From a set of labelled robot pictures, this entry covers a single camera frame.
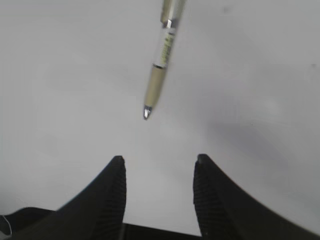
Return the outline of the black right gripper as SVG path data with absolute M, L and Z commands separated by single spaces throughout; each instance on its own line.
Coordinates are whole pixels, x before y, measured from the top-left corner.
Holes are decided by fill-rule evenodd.
M 24 207 L 0 215 L 0 236 L 12 236 L 13 240 L 117 240 L 126 199 L 125 160 L 118 155 L 57 211 Z

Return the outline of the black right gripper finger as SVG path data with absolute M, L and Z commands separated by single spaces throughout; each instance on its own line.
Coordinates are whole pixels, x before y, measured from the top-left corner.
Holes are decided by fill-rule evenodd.
M 193 174 L 193 204 L 204 240 L 318 240 L 312 233 L 261 204 L 206 154 Z

